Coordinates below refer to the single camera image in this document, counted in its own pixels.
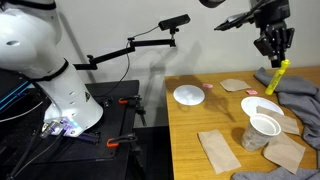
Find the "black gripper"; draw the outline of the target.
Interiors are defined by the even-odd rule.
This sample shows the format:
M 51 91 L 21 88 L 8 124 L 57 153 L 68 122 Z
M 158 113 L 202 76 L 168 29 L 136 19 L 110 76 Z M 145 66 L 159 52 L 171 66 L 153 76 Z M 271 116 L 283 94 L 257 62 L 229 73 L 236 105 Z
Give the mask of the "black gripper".
M 272 68 L 279 68 L 280 60 L 286 60 L 286 50 L 291 47 L 295 33 L 285 22 L 291 15 L 289 0 L 250 0 L 250 5 L 256 7 L 254 22 L 260 29 L 254 45 L 263 56 L 269 57 Z

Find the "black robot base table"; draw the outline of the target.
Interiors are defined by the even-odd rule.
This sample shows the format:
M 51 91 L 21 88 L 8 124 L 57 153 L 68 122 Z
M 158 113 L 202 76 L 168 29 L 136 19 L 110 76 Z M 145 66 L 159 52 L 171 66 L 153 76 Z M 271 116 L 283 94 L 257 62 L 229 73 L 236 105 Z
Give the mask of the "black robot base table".
M 39 137 L 49 104 L 34 89 L 1 117 L 0 180 L 173 180 L 169 129 L 136 128 L 140 101 L 119 104 L 139 94 L 137 80 L 88 86 L 102 105 L 102 119 L 77 138 Z M 107 148 L 109 138 L 134 133 L 138 140 Z

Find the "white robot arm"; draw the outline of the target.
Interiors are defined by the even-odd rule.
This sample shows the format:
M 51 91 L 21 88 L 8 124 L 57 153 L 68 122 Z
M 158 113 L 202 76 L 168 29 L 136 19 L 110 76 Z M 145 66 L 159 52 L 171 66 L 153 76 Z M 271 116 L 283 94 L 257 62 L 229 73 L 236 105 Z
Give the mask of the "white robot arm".
M 254 23 L 260 37 L 254 45 L 273 67 L 285 61 L 295 30 L 285 19 L 289 0 L 250 0 L 248 12 L 229 17 L 217 29 L 225 31 Z M 55 0 L 1 0 L 0 66 L 24 75 L 51 100 L 45 111 L 42 135 L 78 137 L 94 126 L 103 109 L 81 80 L 80 70 L 95 70 L 107 55 L 87 64 L 71 65 L 57 52 L 62 32 Z

